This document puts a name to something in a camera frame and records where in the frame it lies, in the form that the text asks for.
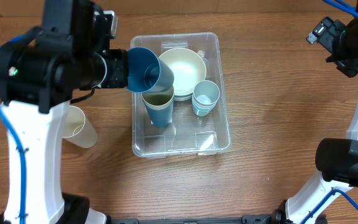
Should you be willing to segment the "tall dark blue cup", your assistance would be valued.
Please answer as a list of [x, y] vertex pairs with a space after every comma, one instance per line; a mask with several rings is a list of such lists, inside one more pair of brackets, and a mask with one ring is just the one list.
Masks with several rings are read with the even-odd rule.
[[171, 69], [151, 50], [134, 47], [127, 51], [128, 86], [134, 93], [163, 92], [173, 86]]
[[151, 104], [149, 102], [144, 101], [144, 105], [154, 126], [163, 128], [168, 126], [172, 122], [172, 101], [169, 101], [165, 104]]

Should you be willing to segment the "tall beige cup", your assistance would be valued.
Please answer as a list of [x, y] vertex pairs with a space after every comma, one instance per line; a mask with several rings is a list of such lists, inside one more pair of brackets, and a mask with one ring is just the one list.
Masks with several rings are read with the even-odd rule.
[[98, 134], [79, 107], [70, 106], [63, 139], [85, 149], [91, 148], [97, 143]]
[[142, 93], [141, 97], [147, 108], [164, 110], [173, 104], [174, 93], [174, 87], [171, 86], [167, 91]]

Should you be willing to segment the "small grey cup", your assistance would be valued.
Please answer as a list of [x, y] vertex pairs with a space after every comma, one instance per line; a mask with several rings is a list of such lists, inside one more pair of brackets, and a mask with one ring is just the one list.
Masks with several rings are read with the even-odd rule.
[[201, 106], [215, 105], [220, 97], [220, 89], [215, 82], [204, 80], [195, 86], [193, 96]]

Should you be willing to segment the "small pink cup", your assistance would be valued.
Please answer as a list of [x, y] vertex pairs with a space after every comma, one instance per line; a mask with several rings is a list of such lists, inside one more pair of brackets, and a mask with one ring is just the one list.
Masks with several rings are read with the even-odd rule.
[[213, 101], [210, 97], [206, 95], [200, 95], [199, 97], [192, 97], [193, 106], [200, 111], [210, 111], [212, 110], [217, 101]]

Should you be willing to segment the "small light blue cup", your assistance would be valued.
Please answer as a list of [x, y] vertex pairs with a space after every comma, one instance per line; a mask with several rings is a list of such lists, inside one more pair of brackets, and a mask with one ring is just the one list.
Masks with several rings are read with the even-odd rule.
[[208, 108], [200, 108], [197, 105], [193, 105], [193, 112], [195, 115], [202, 117], [208, 115], [213, 110], [213, 108], [213, 106]]

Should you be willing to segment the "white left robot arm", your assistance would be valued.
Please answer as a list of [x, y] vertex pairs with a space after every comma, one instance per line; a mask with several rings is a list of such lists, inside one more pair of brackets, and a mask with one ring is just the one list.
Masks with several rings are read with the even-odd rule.
[[0, 119], [9, 195], [0, 223], [111, 223], [62, 191], [62, 138], [74, 90], [128, 85], [127, 52], [111, 49], [118, 18], [91, 1], [46, 1], [40, 26], [0, 46]]

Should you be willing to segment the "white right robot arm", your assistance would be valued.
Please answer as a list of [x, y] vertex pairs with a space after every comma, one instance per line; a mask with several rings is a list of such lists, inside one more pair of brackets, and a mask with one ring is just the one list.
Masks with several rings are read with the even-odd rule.
[[[352, 78], [358, 74], [358, 1], [352, 7], [344, 1], [328, 4], [353, 16], [348, 24], [323, 18], [309, 33], [310, 44], [319, 43], [329, 53], [326, 62]], [[343, 139], [325, 138], [316, 150], [316, 171], [304, 186], [270, 216], [271, 223], [326, 223], [322, 212], [339, 196], [358, 211], [358, 204], [347, 192], [358, 187], [358, 102]]]

